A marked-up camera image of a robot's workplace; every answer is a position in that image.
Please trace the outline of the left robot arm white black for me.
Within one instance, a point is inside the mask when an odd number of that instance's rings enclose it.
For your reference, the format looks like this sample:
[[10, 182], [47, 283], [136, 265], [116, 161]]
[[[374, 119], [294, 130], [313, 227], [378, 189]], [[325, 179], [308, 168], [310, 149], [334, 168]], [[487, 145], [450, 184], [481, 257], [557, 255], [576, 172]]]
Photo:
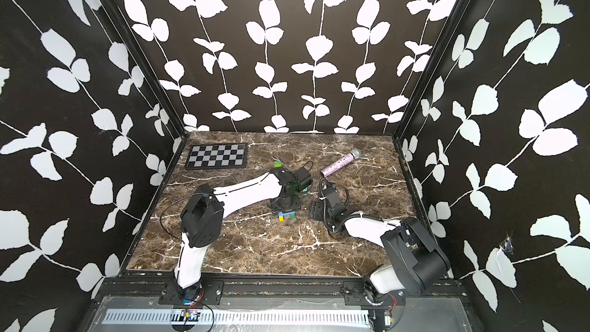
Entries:
[[181, 290], [196, 286], [209, 246], [218, 239], [227, 216], [252, 204], [268, 201], [276, 211], [297, 210], [299, 194], [313, 182], [311, 173], [300, 168], [273, 168], [248, 181], [212, 188], [203, 184], [196, 189], [180, 214], [181, 253], [174, 271]]

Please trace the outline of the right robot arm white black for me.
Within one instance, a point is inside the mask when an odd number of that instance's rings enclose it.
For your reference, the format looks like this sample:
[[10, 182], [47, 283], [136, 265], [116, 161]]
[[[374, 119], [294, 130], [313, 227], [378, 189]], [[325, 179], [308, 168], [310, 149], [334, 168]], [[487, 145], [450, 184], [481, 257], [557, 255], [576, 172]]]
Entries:
[[370, 272], [369, 292], [419, 296], [450, 270], [449, 258], [417, 218], [384, 221], [347, 204], [335, 187], [321, 188], [310, 217], [323, 222], [331, 236], [359, 238], [385, 250], [390, 263]]

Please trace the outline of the light blue long lego brick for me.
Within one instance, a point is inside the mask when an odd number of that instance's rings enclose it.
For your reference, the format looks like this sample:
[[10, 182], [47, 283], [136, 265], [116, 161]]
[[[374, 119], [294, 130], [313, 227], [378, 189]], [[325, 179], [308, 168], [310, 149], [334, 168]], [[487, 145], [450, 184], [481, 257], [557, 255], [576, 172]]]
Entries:
[[285, 218], [290, 218], [290, 216], [291, 216], [292, 214], [295, 214], [295, 213], [294, 213], [293, 211], [292, 211], [292, 212], [283, 213], [283, 215], [284, 215], [284, 219], [285, 219]]

